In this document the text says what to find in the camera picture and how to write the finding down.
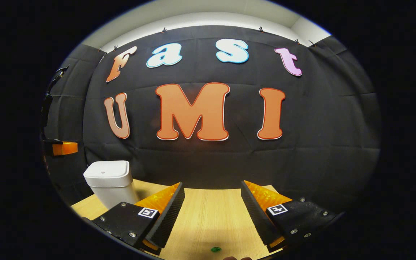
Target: orange letter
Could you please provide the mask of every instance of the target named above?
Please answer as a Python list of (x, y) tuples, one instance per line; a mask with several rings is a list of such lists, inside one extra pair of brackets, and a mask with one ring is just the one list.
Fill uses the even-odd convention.
[(105, 109), (107, 110), (107, 117), (109, 118), (109, 125), (117, 137), (126, 139), (129, 137), (129, 123), (127, 121), (126, 106), (124, 105), (126, 93), (118, 94), (115, 96), (115, 99), (117, 100), (122, 127), (119, 128), (117, 122), (115, 122), (115, 116), (113, 113), (113, 97), (109, 97), (104, 101)]
[(264, 120), (263, 127), (258, 131), (258, 138), (262, 140), (278, 139), (282, 136), (280, 113), (285, 93), (274, 88), (263, 88), (259, 94), (264, 99)]
[(122, 54), (117, 55), (113, 59), (113, 66), (112, 71), (110, 72), (110, 75), (107, 77), (107, 80), (105, 82), (109, 83), (110, 81), (116, 79), (120, 74), (120, 68), (123, 68), (126, 65), (126, 62), (131, 54), (136, 52), (137, 47), (134, 46), (131, 49), (123, 52)]
[(193, 105), (178, 84), (164, 84), (155, 93), (161, 100), (161, 129), (157, 137), (162, 140), (175, 140), (179, 133), (174, 129), (173, 117), (185, 138), (194, 133), (200, 118), (201, 129), (197, 137), (201, 140), (226, 140), (229, 133), (224, 129), (224, 99), (230, 88), (223, 83), (204, 85)]

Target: white ceiling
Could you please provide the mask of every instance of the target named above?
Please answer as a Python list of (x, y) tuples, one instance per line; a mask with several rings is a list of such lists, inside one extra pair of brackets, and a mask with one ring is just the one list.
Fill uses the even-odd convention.
[(300, 18), (287, 8), (266, 0), (155, 0), (115, 18), (89, 35), (82, 44), (100, 48), (143, 25), (177, 15), (225, 12), (249, 15), (291, 28)]

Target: wooden table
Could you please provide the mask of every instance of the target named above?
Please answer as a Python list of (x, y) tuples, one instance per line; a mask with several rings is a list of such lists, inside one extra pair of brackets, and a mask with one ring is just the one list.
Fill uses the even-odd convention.
[[(168, 187), (137, 179), (134, 179), (134, 185), (140, 199)], [(276, 191), (271, 185), (264, 187)], [(166, 260), (222, 260), (233, 256), (254, 260), (271, 255), (256, 232), (240, 189), (185, 188), (184, 191), (185, 200), (178, 219), (165, 248), (157, 257)], [(96, 195), (71, 207), (81, 217), (91, 220), (107, 211)], [(212, 252), (213, 247), (220, 247), (221, 251)]]

